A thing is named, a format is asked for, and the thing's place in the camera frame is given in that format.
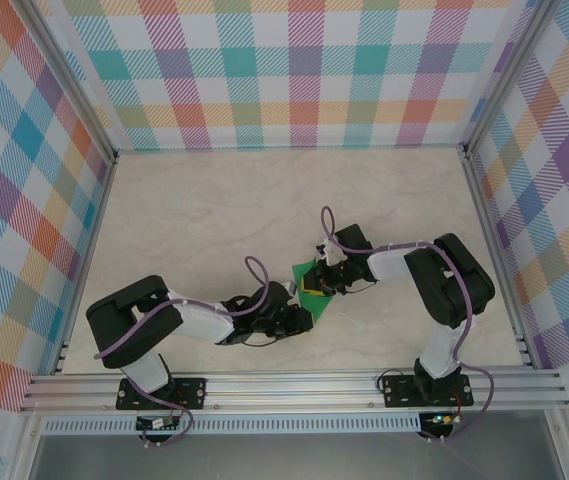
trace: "perforated metal strip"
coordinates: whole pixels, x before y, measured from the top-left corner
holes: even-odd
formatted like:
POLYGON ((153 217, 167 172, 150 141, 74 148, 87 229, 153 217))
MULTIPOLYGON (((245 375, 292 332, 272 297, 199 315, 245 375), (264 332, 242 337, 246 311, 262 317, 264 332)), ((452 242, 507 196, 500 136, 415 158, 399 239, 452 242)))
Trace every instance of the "perforated metal strip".
MULTIPOLYGON (((197 415, 189 435, 417 432, 417 413, 340 415, 197 415)), ((135 417, 59 416, 47 419, 43 435, 138 435, 135 417)))

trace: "black mounting plate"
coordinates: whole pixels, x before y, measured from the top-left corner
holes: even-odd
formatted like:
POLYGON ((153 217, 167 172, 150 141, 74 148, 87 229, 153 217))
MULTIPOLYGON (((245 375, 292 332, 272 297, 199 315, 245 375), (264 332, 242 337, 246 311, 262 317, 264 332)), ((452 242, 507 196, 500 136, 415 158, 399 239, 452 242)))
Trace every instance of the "black mounting plate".
MULTIPOLYGON (((177 403, 189 410, 202 410, 206 397, 206 379, 173 377, 173 384, 155 390, 151 395, 160 400, 177 403)), ((142 397, 135 391, 128 379, 124 378, 120 382, 115 409, 170 410, 171 408, 142 397)))
POLYGON ((380 383, 384 392, 384 406, 387 408, 457 407, 458 401, 452 392, 459 396, 460 406, 470 407, 474 403, 473 392, 467 375, 457 375, 455 383, 447 391, 435 395, 429 402, 422 398, 415 386, 415 375, 384 375, 380 383))

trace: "white marble surface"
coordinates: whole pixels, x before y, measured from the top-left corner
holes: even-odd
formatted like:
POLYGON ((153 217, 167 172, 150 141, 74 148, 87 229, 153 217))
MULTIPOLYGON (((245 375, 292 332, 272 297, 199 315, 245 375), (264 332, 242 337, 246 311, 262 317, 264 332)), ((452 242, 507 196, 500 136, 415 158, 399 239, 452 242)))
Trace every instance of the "white marble surface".
MULTIPOLYGON (((65 373, 102 372, 86 308, 146 275, 206 301, 252 294, 255 255, 274 280, 311 260, 319 212, 359 223, 374 246, 456 233, 495 280, 453 148, 261 150, 121 158, 65 373)), ((335 298, 307 334, 266 348, 170 336, 157 348, 173 371, 324 370, 412 366, 433 320, 410 279, 335 298)), ((251 339, 260 343, 263 338, 251 339)), ((504 303, 480 316, 462 349, 479 365, 520 363, 504 303)))

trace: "plaid backdrop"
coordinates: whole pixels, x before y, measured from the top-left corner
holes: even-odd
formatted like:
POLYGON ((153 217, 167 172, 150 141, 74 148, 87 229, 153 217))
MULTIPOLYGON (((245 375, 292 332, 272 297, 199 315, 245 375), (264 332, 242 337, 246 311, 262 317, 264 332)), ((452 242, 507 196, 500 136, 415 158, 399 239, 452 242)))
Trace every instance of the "plaid backdrop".
POLYGON ((569 0, 475 163, 542 363, 569 390, 569 0))
POLYGON ((113 141, 150 150, 457 144, 526 3, 38 0, 113 141))
POLYGON ((60 332, 106 163, 0 0, 0 472, 33 373, 60 332))

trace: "green triangle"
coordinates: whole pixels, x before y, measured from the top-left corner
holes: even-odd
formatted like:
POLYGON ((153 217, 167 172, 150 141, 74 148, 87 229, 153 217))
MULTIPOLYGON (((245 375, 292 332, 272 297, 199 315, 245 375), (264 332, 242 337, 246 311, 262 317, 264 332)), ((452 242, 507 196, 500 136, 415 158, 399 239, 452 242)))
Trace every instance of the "green triangle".
POLYGON ((308 263, 301 263, 299 265, 293 265, 293 278, 295 279, 295 284, 297 285, 297 293, 300 296, 300 304, 303 308, 311 312, 313 315, 313 323, 317 322, 320 318, 329 302, 333 297, 320 297, 317 295, 311 295, 310 293, 305 293, 300 290, 300 285, 302 284, 302 277, 313 267, 317 265, 317 262, 313 260, 308 263))

